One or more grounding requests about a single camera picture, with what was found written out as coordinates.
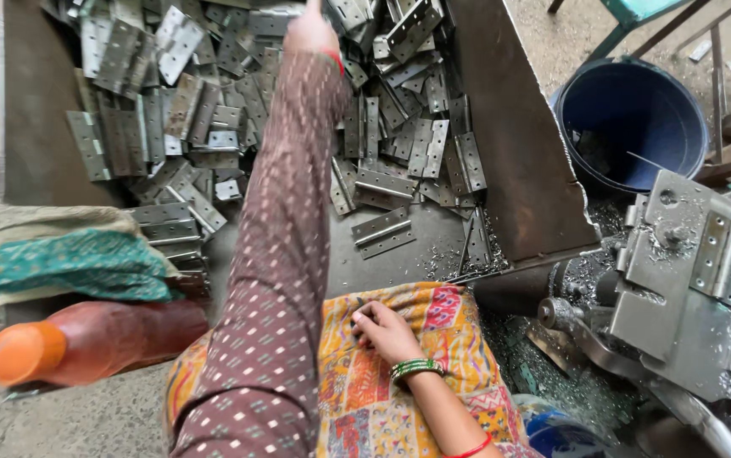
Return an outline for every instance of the orange bottle cap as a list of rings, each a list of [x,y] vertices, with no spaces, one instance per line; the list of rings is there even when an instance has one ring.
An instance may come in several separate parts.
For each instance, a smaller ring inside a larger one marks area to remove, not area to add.
[[[0,332],[0,385],[39,380],[65,353],[66,336],[48,321],[10,326]]]

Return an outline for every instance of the brown polka dot sleeve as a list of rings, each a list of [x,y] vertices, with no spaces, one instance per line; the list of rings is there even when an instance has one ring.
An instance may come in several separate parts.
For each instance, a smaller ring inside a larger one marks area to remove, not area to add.
[[[329,265],[334,125],[351,99],[337,64],[285,54],[218,323],[171,456],[314,454],[320,307]]]

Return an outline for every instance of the green patterned cloth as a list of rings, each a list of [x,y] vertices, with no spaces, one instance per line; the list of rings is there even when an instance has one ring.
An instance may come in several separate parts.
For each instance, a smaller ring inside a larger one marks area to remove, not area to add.
[[[70,289],[102,299],[171,301],[164,258],[141,237],[82,229],[0,245],[0,293]]]

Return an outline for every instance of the chair leg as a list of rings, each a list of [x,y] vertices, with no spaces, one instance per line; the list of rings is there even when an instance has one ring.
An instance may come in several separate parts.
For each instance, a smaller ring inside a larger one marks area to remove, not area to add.
[[[564,3],[564,0],[552,0],[552,4],[550,5],[549,10],[546,10],[549,14],[554,15],[558,12],[558,8],[561,7],[561,4]]]
[[[608,56],[610,52],[612,52],[617,45],[623,41],[623,38],[625,38],[628,33],[631,32],[631,29],[625,29],[621,24],[617,24],[617,27],[615,27],[614,30],[611,31],[609,36],[603,40],[602,43],[597,45],[597,48],[592,51],[592,54],[589,55],[589,58],[586,59],[586,62],[591,62],[592,60],[597,59],[603,59],[604,57]]]

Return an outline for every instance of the woman's hand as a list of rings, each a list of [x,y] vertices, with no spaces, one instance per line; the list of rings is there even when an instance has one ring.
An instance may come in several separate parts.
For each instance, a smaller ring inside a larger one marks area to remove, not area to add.
[[[356,323],[352,334],[361,335],[358,343],[367,346],[370,342],[391,366],[409,359],[425,358],[405,319],[381,302],[365,304],[352,314],[352,319]]]
[[[321,0],[309,0],[304,14],[289,23],[283,49],[289,52],[322,52],[340,54],[335,30],[320,14]]]

